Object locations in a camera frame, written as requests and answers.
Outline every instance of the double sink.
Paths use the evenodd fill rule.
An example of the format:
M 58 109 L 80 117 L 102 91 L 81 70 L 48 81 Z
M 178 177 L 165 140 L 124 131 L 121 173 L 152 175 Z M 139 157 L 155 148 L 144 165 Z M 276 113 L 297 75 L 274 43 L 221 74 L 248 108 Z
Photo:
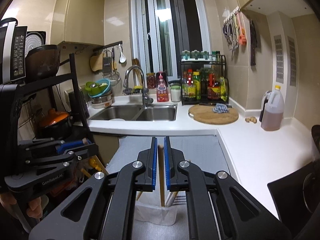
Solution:
M 126 121 L 174 121 L 177 105 L 111 106 L 94 115 L 91 120 L 123 119 Z

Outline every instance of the faucet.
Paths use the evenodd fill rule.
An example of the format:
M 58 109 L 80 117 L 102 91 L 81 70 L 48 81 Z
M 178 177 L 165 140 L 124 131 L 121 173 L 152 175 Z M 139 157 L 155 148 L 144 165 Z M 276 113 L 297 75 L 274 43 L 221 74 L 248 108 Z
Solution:
M 143 106 L 143 108 L 145 108 L 145 107 L 147 107 L 147 105 L 150 105 L 153 103 L 153 99 L 150 98 L 147 94 L 149 92 L 149 89 L 146 88 L 146 84 L 144 82 L 144 73 L 139 66 L 133 65 L 127 69 L 127 71 L 125 72 L 125 75 L 124 75 L 123 87 L 124 88 L 129 87 L 129 84 L 128 84 L 129 74 L 133 69 L 138 70 L 138 72 L 140 73 L 141 82 L 142 82 L 142 106 Z

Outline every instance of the ventilation grille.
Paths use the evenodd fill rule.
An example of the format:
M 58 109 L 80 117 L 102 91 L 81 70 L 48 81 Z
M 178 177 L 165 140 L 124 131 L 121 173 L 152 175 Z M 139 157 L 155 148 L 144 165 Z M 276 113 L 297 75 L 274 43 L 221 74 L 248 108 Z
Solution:
M 297 56 L 296 46 L 294 39 L 288 37 L 289 49 L 290 49 L 290 86 L 296 86 L 297 84 Z
M 284 63 L 283 63 L 283 47 L 281 35 L 274 36 L 276 45 L 276 82 L 283 84 Z

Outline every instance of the jar of red beans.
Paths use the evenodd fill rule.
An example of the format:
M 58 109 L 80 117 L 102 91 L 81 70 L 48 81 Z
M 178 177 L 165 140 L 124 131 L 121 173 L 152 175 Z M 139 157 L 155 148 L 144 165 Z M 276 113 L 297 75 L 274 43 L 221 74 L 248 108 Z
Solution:
M 153 89 L 157 87 L 156 74 L 147 73 L 147 87 Z

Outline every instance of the metal screw cap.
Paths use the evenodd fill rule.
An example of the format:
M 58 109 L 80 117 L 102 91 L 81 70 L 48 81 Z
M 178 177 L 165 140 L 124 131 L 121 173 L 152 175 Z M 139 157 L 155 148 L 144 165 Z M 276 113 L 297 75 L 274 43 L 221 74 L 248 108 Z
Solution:
M 218 177 L 220 179 L 226 179 L 228 177 L 228 174 L 226 172 L 224 172 L 224 171 L 219 171 L 218 172 Z
M 187 161 L 182 161 L 179 163 L 179 165 L 182 167 L 182 168 L 186 168 L 186 167 L 189 167 L 190 163 L 187 162 Z
M 132 163 L 132 166 L 133 166 L 134 168 L 140 168 L 140 167 L 142 166 L 142 162 L 140 162 L 140 161 L 135 161 L 135 162 Z
M 102 179 L 102 178 L 104 177 L 104 173 L 101 172 L 101 171 L 99 171 L 99 172 L 97 172 L 97 173 L 94 175 L 94 177 L 95 177 L 96 179 Z

